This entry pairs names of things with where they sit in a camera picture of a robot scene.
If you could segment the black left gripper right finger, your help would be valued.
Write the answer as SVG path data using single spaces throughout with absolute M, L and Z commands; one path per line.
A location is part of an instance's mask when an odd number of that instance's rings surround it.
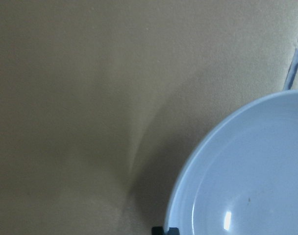
M 167 235 L 180 235 L 179 228 L 170 227 L 167 232 Z

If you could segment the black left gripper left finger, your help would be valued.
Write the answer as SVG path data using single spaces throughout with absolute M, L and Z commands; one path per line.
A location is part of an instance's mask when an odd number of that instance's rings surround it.
M 151 234 L 152 235 L 163 235 L 163 227 L 161 227 L 161 226 L 152 227 Z

